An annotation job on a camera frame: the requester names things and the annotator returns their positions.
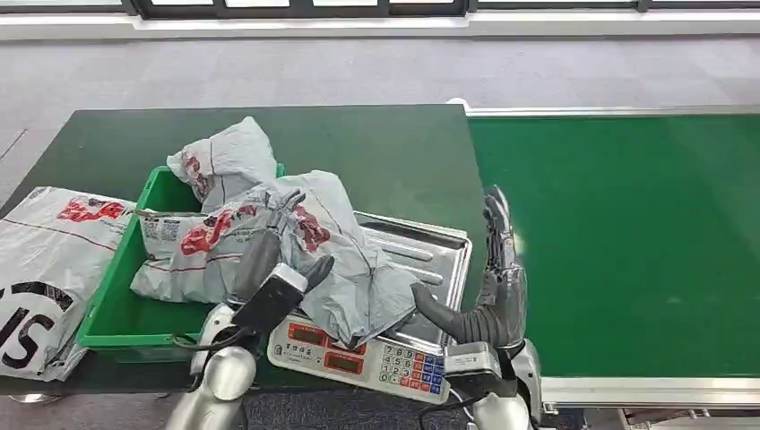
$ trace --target white plastic bag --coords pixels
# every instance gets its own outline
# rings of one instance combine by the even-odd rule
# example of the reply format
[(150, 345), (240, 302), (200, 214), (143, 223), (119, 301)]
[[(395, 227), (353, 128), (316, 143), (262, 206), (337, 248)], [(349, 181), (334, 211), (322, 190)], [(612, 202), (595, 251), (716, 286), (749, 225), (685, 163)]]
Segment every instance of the white plastic bag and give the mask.
[(269, 138), (250, 116), (168, 156), (167, 166), (193, 187), (195, 197), (203, 203), (202, 213), (216, 211), (277, 175)]
[(307, 196), (283, 234), (283, 260), (305, 271), (322, 255), (335, 257), (330, 275), (300, 306), (320, 329), (353, 347), (412, 312), (410, 286), (419, 279), (391, 265), (380, 246), (367, 240), (336, 175), (314, 170), (275, 183)]
[(219, 303), (263, 219), (251, 202), (230, 202), (209, 215), (138, 211), (147, 260), (134, 275), (135, 293), (167, 302)]
[(40, 187), (0, 220), (0, 374), (64, 380), (73, 335), (134, 204)]

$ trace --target floor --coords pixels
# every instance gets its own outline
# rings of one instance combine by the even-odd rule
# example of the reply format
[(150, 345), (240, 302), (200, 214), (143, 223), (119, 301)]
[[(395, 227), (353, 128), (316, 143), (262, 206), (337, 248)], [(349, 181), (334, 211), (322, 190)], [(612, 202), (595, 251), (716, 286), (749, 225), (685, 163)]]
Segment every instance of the floor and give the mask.
[[(760, 105), (760, 39), (0, 44), (0, 65), (0, 205), (75, 109), (453, 97), (491, 108)], [(0, 400), (0, 428), (161, 428), (174, 397), (76, 396), (45, 407)], [(249, 404), (255, 429), (416, 428), (420, 408), (369, 392), (265, 395)], [(347, 409), (350, 418), (341, 414)], [(444, 415), (429, 428), (463, 421)]]

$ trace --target digital weighing scale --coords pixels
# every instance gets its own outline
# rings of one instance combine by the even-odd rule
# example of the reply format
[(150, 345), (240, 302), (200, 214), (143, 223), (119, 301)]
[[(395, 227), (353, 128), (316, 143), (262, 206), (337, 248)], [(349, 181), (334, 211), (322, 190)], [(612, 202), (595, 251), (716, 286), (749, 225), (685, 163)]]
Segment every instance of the digital weighing scale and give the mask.
[[(415, 274), (436, 299), (459, 309), (472, 243), (467, 233), (355, 212), (369, 241)], [(347, 350), (303, 315), (291, 314), (269, 338), (267, 357), (279, 367), (370, 390), (440, 404), (448, 399), (443, 347), (449, 337), (419, 314), (393, 332)]]

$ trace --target green crate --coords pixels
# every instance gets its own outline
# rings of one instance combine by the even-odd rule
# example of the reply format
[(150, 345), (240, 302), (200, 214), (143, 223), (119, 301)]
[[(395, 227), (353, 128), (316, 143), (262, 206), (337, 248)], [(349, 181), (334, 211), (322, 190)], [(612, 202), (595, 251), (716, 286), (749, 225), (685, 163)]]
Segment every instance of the green crate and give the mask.
[[(284, 168), (277, 166), (278, 176)], [(194, 211), (201, 209), (190, 186), (167, 167), (153, 169), (137, 201), (137, 209)], [(140, 222), (134, 215), (114, 258), (92, 296), (87, 314), (76, 334), (80, 345), (122, 363), (186, 361), (189, 351), (171, 345), (173, 333), (197, 338), (212, 305), (168, 303), (140, 297), (129, 289), (145, 261)]]

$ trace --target red printed logo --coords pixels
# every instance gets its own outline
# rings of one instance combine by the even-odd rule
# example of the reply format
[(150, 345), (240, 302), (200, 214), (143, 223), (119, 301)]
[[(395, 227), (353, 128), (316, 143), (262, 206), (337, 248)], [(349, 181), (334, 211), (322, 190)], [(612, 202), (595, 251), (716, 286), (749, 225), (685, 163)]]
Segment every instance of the red printed logo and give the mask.
[(196, 157), (185, 160), (185, 172), (193, 179), (198, 194), (205, 198), (209, 192), (209, 178), (201, 173), (201, 162)]
[(330, 231), (319, 225), (316, 217), (300, 204), (297, 204), (293, 210), (296, 212), (298, 227), (304, 232), (304, 242), (307, 244), (308, 252), (316, 251), (316, 248), (330, 240)]
[(232, 211), (224, 210), (219, 216), (211, 216), (203, 220), (203, 224), (193, 227), (179, 244), (182, 254), (190, 255), (198, 251), (209, 252), (212, 246), (219, 241), (221, 233), (228, 229)]
[(74, 197), (57, 215), (58, 219), (74, 222), (92, 221), (103, 217), (116, 219), (124, 212), (124, 205), (118, 202), (105, 202), (83, 195)]

